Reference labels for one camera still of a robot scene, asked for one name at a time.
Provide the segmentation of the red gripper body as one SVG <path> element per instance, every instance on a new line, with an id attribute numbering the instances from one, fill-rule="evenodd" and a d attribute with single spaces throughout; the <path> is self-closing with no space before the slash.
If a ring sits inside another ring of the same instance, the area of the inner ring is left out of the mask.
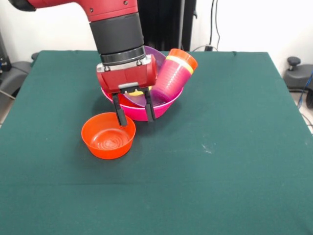
<path id="1" fill-rule="evenodd" d="M 96 75 L 100 87 L 109 94 L 142 89 L 156 83 L 157 63 L 151 54 L 121 65 L 105 66 L 100 63 L 96 66 Z"/>

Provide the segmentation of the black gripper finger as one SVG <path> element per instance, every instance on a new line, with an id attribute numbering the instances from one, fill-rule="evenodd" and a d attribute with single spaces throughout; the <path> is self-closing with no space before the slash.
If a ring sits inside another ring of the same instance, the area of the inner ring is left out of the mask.
<path id="1" fill-rule="evenodd" d="M 112 100 L 113 100 L 113 104 L 114 104 L 114 108 L 115 108 L 115 112 L 117 115 L 119 125 L 120 126 L 127 126 L 127 124 L 128 124 L 127 119 L 126 119 L 124 110 L 120 106 L 118 93 L 112 94 Z"/>
<path id="2" fill-rule="evenodd" d="M 145 110 L 148 122 L 153 122 L 156 118 L 149 88 L 148 87 L 144 88 L 143 93 L 146 100 Z"/>

